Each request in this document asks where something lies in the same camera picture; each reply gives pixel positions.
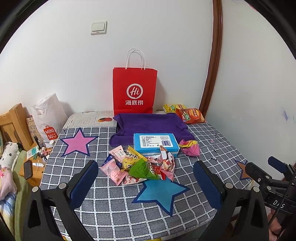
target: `white wall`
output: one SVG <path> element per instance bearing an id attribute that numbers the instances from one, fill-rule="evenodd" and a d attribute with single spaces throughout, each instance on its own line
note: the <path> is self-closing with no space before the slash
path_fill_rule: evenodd
<path id="1" fill-rule="evenodd" d="M 282 178 L 267 159 L 296 162 L 296 60 L 246 2 L 222 2 L 221 60 L 206 119 L 248 161 Z"/>
<path id="2" fill-rule="evenodd" d="M 107 20 L 107 34 L 91 36 L 99 20 Z M 54 92 L 67 114 L 111 110 L 112 69 L 125 65 L 130 48 L 141 49 L 146 67 L 158 70 L 155 108 L 198 107 L 212 25 L 211 0 L 49 0 L 0 55 L 0 113 L 19 102 L 29 109 Z M 137 54 L 130 66 L 140 67 Z"/>

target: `purple cloth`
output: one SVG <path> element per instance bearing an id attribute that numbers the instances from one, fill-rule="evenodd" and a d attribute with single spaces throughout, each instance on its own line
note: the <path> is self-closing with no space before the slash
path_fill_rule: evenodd
<path id="1" fill-rule="evenodd" d="M 114 116 L 119 125 L 118 132 L 109 141 L 113 147 L 119 145 L 132 145 L 134 133 L 173 133 L 178 143 L 195 140 L 187 130 L 187 125 L 175 113 L 160 114 L 134 114 L 121 113 Z"/>

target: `purple stain on wall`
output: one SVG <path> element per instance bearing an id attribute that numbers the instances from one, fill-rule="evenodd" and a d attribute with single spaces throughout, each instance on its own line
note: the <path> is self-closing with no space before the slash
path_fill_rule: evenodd
<path id="1" fill-rule="evenodd" d="M 287 112 L 285 110 L 283 112 L 283 117 L 285 118 L 286 121 L 288 121 L 288 115 L 287 115 Z"/>

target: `silver screw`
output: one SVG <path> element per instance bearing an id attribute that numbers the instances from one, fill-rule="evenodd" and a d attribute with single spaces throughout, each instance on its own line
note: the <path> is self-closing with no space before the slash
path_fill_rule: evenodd
<path id="1" fill-rule="evenodd" d="M 259 192 L 259 191 L 260 191 L 258 187 L 253 187 L 253 190 L 254 190 L 255 192 Z"/>
<path id="2" fill-rule="evenodd" d="M 37 192 L 39 187 L 33 187 L 32 192 Z"/>
<path id="3" fill-rule="evenodd" d="M 64 189 L 66 186 L 67 186 L 66 183 L 61 183 L 61 184 L 59 185 L 59 189 Z"/>
<path id="4" fill-rule="evenodd" d="M 226 183 L 225 186 L 226 186 L 228 189 L 233 188 L 233 185 L 232 185 L 231 183 Z"/>

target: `human hand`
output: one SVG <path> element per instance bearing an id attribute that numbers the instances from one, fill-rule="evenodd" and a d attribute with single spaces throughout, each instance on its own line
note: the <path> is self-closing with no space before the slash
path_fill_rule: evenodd
<path id="1" fill-rule="evenodd" d="M 267 215 L 267 219 L 268 221 L 271 220 L 271 217 L 273 216 L 275 210 L 271 209 L 270 210 L 270 214 Z M 277 236 L 276 234 L 279 234 L 279 232 L 281 231 L 281 225 L 279 224 L 279 221 L 277 220 L 277 218 L 275 218 L 270 227 L 269 227 L 269 241 L 276 241 L 277 240 Z"/>

